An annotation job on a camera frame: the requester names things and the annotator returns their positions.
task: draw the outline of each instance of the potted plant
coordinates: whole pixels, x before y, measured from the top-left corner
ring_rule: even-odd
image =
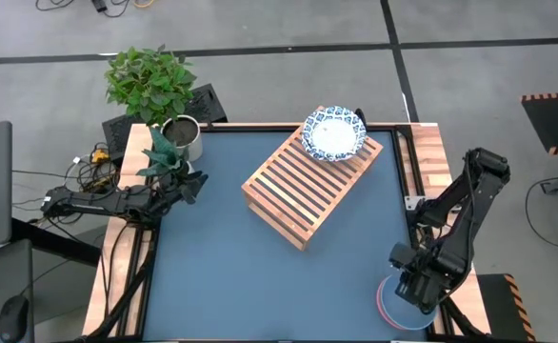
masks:
[[[202,171],[191,172],[188,161],[188,151],[180,150],[156,128],[149,128],[152,135],[154,151],[143,150],[142,152],[150,159],[151,166],[137,172],[137,175],[157,177],[157,182],[163,190],[176,188],[179,194],[177,199],[168,199],[174,202],[184,200],[188,204],[194,204],[196,195],[208,176]]]
[[[176,59],[164,49],[119,52],[105,73],[108,102],[127,105],[127,116],[139,116],[148,126],[161,126],[161,133],[194,161],[203,153],[201,129],[184,111],[196,76],[187,70],[185,56]]]

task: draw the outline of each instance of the black stripe on floor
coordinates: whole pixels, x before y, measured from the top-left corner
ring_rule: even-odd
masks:
[[[558,45],[558,38],[497,39],[453,42],[402,43],[402,50],[457,49],[457,48],[499,48]]]
[[[387,25],[387,33],[389,34],[389,43],[391,44],[391,52],[393,52],[393,62],[397,69],[397,77],[400,82],[400,89],[404,95],[406,102],[406,111],[409,116],[409,121],[418,122],[419,114],[414,106],[414,95],[410,88],[409,75],[406,72],[406,64],[404,63],[404,56],[402,56],[400,41],[397,38],[397,30],[391,15],[391,8],[389,7],[389,0],[381,0],[381,7],[383,8],[383,16],[385,17],[385,24]]]
[[[389,43],[345,43],[325,45],[294,45],[256,48],[226,48],[209,50],[174,50],[175,56],[186,55],[186,57],[211,57],[211,56],[238,56],[272,53],[302,53],[302,52],[332,52],[332,51],[370,51],[389,50]],[[115,56],[111,53],[91,53],[74,55],[52,55],[52,56],[25,56],[25,57],[0,57],[0,64],[22,64],[22,63],[51,63],[51,62],[87,62],[106,61]]]

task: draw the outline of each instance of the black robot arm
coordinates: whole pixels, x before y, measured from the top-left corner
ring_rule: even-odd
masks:
[[[175,202],[193,203],[207,178],[199,171],[179,178],[167,174],[159,177],[156,186],[126,187],[106,194],[73,192],[62,186],[47,192],[40,210],[50,218],[74,213],[99,214],[153,226]]]
[[[420,200],[409,212],[409,225],[443,228],[451,209],[461,205],[449,232],[413,249],[396,244],[389,262],[402,271],[396,294],[430,313],[446,300],[471,270],[473,239],[495,196],[509,181],[505,157],[482,148],[468,151],[463,173],[436,199]]]

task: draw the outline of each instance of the plate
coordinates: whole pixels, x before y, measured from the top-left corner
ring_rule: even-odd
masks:
[[[349,109],[340,106],[313,112],[302,130],[302,145],[313,158],[341,161],[351,158],[364,145],[366,126]]]

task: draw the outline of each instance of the artificial plant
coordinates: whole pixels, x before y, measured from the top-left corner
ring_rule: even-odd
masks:
[[[158,177],[158,182],[176,187],[182,198],[193,204],[208,176],[202,171],[189,173],[188,152],[176,148],[156,128],[149,128],[154,151],[143,150],[151,161],[151,166],[137,172],[137,175]]]
[[[148,126],[184,114],[193,97],[196,76],[186,69],[191,64],[164,49],[164,44],[157,50],[131,47],[109,61],[111,69],[105,73],[108,103],[127,105],[127,115],[138,115]]]

